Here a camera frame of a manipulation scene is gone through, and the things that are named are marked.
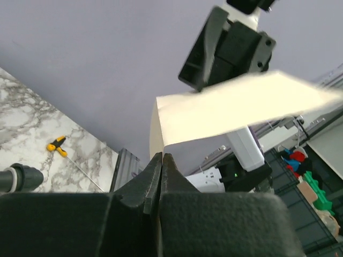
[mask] marble countertop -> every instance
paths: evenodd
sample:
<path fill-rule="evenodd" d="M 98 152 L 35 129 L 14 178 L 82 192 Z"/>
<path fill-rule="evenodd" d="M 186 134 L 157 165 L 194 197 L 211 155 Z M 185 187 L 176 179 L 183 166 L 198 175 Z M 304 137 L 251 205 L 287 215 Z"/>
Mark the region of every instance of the marble countertop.
<path fill-rule="evenodd" d="M 0 69 L 0 170 L 13 163 L 39 169 L 38 192 L 100 192 L 71 161 L 47 151 L 62 135 L 68 157 L 109 191 L 118 154 Z"/>

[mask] black plastic crate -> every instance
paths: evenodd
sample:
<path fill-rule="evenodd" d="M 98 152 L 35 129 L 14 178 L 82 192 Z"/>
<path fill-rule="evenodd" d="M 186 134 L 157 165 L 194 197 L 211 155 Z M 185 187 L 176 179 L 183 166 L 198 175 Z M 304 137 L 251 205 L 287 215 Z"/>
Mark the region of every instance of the black plastic crate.
<path fill-rule="evenodd" d="M 321 249 L 318 252 L 313 252 L 307 257 L 342 257 L 343 256 L 343 243 L 334 244 L 327 248 Z"/>
<path fill-rule="evenodd" d="M 277 195 L 288 207 L 293 226 L 306 254 L 337 243 L 296 185 Z"/>
<path fill-rule="evenodd" d="M 273 188 L 276 192 L 299 183 L 294 174 L 286 169 L 286 163 L 278 156 L 275 149 L 271 149 L 265 154 L 265 160 L 273 170 Z"/>
<path fill-rule="evenodd" d="M 272 176 L 266 178 L 255 187 L 255 192 L 268 193 L 272 191 L 273 178 Z"/>

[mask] black pipe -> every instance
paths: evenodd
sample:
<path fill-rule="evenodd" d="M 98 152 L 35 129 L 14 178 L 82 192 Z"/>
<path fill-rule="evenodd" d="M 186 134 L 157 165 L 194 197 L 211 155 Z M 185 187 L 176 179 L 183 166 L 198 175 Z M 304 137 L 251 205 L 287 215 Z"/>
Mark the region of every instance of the black pipe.
<path fill-rule="evenodd" d="M 307 133 L 307 131 L 305 130 L 304 126 L 302 125 L 302 123 L 300 122 L 300 120 L 296 120 L 299 124 L 299 127 L 302 129 L 302 131 L 304 132 L 306 139 L 310 140 L 310 135 Z"/>
<path fill-rule="evenodd" d="M 7 193 L 13 185 L 13 174 L 9 170 L 0 172 L 0 192 Z"/>
<path fill-rule="evenodd" d="M 11 167 L 15 168 L 18 176 L 16 192 L 33 191 L 43 183 L 44 175 L 38 169 L 20 163 L 14 163 Z"/>

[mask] paper sheet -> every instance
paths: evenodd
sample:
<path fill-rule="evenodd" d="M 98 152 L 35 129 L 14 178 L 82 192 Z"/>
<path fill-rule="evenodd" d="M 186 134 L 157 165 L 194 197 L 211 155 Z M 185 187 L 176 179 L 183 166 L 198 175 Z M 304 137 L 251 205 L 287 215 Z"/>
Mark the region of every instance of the paper sheet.
<path fill-rule="evenodd" d="M 150 127 L 150 158 L 168 145 L 213 137 L 247 125 L 343 101 L 280 71 L 245 74 L 201 93 L 156 98 Z"/>

